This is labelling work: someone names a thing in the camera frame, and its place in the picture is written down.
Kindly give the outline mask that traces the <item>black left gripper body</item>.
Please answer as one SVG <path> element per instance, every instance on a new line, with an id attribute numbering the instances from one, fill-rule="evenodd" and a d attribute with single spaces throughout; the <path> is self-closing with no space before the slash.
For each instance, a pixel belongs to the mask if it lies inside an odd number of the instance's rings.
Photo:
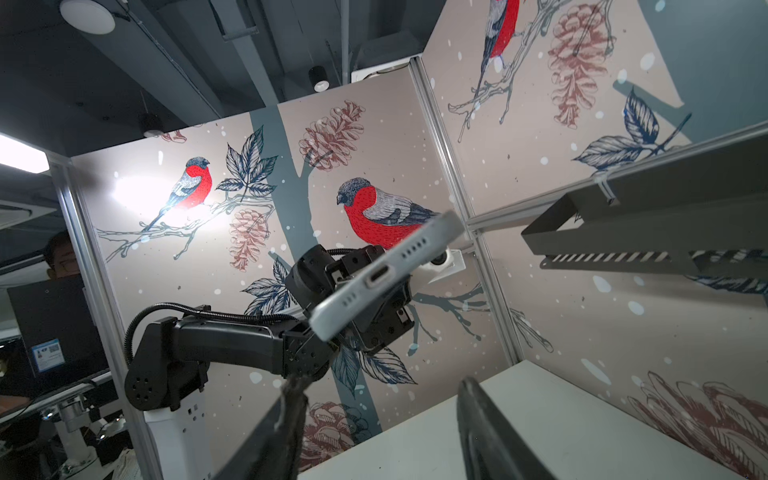
<path id="1" fill-rule="evenodd" d="M 291 268 L 285 285 L 322 340 L 377 354 L 413 329 L 408 279 L 383 263 L 370 267 L 384 254 L 381 246 L 316 245 Z"/>

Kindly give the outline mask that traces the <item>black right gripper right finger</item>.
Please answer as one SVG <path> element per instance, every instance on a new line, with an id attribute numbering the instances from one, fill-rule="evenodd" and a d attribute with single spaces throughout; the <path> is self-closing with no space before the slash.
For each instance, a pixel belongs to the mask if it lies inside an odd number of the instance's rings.
<path id="1" fill-rule="evenodd" d="M 457 422 L 467 479 L 555 479 L 472 377 L 459 385 Z"/>

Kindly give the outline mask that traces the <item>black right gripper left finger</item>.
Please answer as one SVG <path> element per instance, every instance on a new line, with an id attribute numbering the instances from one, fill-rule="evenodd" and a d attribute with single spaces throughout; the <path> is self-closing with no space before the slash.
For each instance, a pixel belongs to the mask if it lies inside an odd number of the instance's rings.
<path id="1" fill-rule="evenodd" d="M 309 377 L 289 377 L 279 398 L 214 479 L 296 479 L 309 386 Z"/>

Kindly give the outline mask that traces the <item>black phone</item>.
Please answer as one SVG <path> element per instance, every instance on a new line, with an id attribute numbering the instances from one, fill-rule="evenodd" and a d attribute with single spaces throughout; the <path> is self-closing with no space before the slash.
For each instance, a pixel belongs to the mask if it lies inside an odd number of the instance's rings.
<path id="1" fill-rule="evenodd" d="M 413 293 L 428 285 L 418 273 L 419 267 L 440 256 L 463 233 L 455 212 L 433 218 L 322 301 L 309 317 L 312 331 L 320 340 L 329 341 L 395 288 L 405 286 Z"/>

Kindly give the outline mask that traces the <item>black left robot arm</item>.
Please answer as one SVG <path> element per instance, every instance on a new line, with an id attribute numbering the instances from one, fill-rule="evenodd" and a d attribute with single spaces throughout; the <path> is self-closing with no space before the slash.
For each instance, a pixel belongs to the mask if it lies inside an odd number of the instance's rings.
<path id="1" fill-rule="evenodd" d="M 171 302 L 152 305 L 134 318 L 124 344 L 125 391 L 150 427 L 164 478 L 212 474 L 200 407 L 213 363 L 267 371 L 285 379 L 289 389 L 269 412 L 274 434 L 258 425 L 226 471 L 250 474 L 268 459 L 280 459 L 273 448 L 278 440 L 287 441 L 291 455 L 297 453 L 304 388 L 322 379 L 342 353 L 373 360 L 414 326 L 405 307 L 416 291 L 415 278 L 394 278 L 386 265 L 365 272 L 383 254 L 380 246 L 327 250 L 317 245 L 307 251 L 285 277 L 304 319 L 263 311 L 227 314 Z"/>

